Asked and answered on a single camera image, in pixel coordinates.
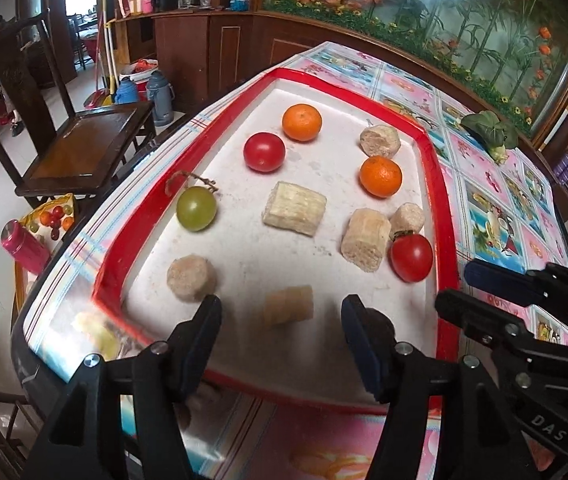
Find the green grape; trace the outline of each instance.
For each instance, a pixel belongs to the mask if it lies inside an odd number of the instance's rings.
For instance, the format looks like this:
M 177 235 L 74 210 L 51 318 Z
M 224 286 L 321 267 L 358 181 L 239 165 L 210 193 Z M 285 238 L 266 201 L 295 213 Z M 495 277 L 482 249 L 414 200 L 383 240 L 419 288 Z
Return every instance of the green grape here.
M 200 231 L 215 218 L 218 203 L 206 187 L 192 186 L 177 199 L 177 219 L 189 231 Z

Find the mandarin orange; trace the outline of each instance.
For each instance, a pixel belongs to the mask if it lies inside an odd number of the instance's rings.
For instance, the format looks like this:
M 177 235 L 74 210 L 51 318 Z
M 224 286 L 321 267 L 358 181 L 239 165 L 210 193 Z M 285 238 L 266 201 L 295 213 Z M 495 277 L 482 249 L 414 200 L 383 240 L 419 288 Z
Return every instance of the mandarin orange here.
M 282 129 L 293 140 L 313 140 L 321 128 L 322 116 L 311 105 L 293 105 L 282 116 Z
M 402 170 L 384 156 L 370 156 L 360 167 L 360 182 L 371 195 L 387 198 L 400 189 Z

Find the tablecloth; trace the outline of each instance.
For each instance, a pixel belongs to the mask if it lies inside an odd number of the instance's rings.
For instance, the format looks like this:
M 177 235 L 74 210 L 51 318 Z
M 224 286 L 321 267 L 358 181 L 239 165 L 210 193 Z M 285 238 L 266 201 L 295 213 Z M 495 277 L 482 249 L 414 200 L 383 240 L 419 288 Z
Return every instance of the tablecloth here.
M 545 177 L 519 150 L 497 166 L 460 127 L 470 111 L 427 82 L 362 52 L 326 42 L 280 66 L 311 73 L 377 100 L 426 128 L 448 189 L 459 272 L 479 257 L 523 272 L 545 262 L 568 265 L 553 198 Z M 114 236 L 145 192 L 175 158 L 253 80 L 179 130 L 135 168 L 71 243 L 33 299 L 24 321 L 29 347 L 64 380 L 82 358 L 100 352 L 115 359 L 140 351 L 90 302 L 96 274 Z M 524 309 L 464 289 L 522 317 L 539 338 L 568 344 L 568 329 L 538 307 Z M 363 478 L 379 440 L 382 416 L 339 415 L 276 406 L 228 390 L 208 391 L 191 406 L 185 443 L 195 471 L 216 479 Z M 134 433 L 130 399 L 123 425 Z M 429 420 L 421 479 L 432 478 L 438 419 Z

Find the dark wooden chair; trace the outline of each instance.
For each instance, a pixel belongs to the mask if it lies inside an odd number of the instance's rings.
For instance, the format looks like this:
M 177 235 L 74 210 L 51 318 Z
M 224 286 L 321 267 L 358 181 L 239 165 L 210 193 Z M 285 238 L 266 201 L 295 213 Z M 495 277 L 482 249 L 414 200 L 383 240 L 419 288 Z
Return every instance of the dark wooden chair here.
M 77 54 L 75 64 L 81 66 L 83 70 L 86 70 L 86 58 L 84 58 L 84 51 L 86 49 L 80 38 L 80 16 L 73 14 L 66 18 L 68 20 L 68 33 L 71 38 L 71 47 L 73 48 L 73 52 Z
M 35 80 L 26 68 L 18 34 L 35 25 L 68 118 L 57 130 Z M 15 193 L 35 208 L 48 197 L 65 193 L 96 196 L 133 144 L 136 150 L 155 137 L 153 104 L 137 102 L 76 112 L 59 74 L 42 16 L 8 25 L 0 31 L 0 83 L 33 141 L 37 157 L 22 176 L 0 142 L 0 162 Z M 142 137 L 138 144 L 136 137 Z

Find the person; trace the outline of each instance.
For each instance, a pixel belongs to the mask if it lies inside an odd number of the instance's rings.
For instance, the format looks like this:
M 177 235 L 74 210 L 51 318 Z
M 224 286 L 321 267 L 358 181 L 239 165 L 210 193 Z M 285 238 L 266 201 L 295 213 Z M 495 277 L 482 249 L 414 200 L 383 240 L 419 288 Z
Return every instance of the person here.
M 4 20 L 4 17 L 0 14 L 0 30 L 5 25 L 6 25 L 6 21 Z M 2 87 L 1 83 L 0 83 L 0 91 L 2 92 L 2 96 L 4 97 L 4 103 L 6 104 L 6 111 L 9 114 L 11 112 L 13 112 L 13 119 L 11 120 L 11 123 L 12 123 L 11 124 L 11 135 L 13 137 L 17 137 L 24 130 L 24 122 L 22 121 L 22 118 L 20 117 L 20 114 L 18 113 L 18 111 L 13 106 L 13 103 L 9 99 L 8 95 L 6 94 L 6 91 Z

